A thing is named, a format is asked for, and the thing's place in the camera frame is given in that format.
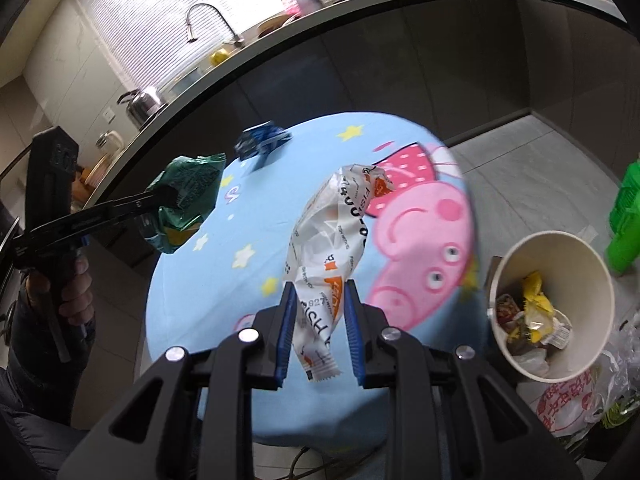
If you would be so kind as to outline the person left hand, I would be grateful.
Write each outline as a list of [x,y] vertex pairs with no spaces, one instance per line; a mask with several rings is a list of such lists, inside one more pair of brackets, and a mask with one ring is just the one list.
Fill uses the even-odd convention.
[[63,285],[54,285],[54,289],[51,289],[45,275],[38,271],[30,271],[25,287],[32,306],[56,311],[70,325],[81,326],[94,318],[91,285],[88,259],[78,256],[74,274]]

